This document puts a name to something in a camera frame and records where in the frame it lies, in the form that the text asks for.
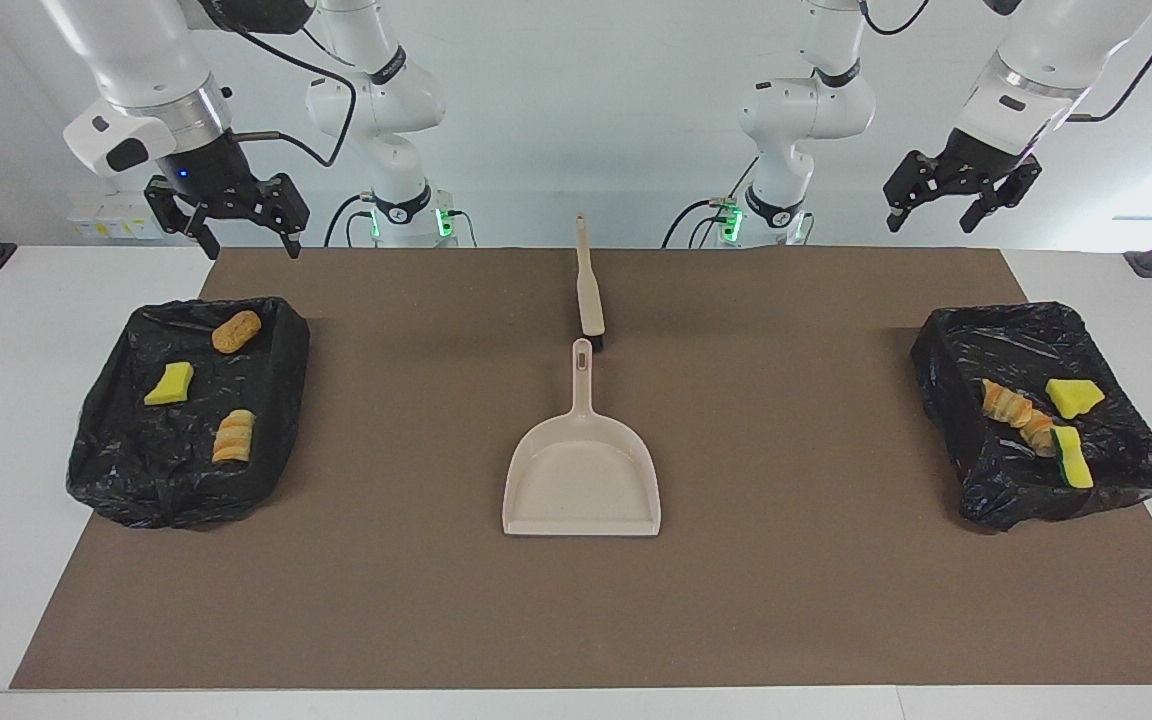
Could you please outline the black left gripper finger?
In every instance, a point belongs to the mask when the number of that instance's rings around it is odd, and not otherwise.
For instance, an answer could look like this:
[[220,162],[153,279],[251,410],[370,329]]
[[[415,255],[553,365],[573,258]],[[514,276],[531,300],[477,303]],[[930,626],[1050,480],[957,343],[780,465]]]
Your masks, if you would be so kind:
[[900,232],[914,209],[940,199],[941,185],[948,177],[948,164],[941,156],[925,156],[910,150],[882,184],[882,195],[890,209],[886,219],[888,232]]
[[1014,209],[1011,200],[1011,174],[991,177],[979,176],[975,179],[975,200],[961,215],[958,225],[961,232],[972,233],[984,219],[995,213],[1000,209]]

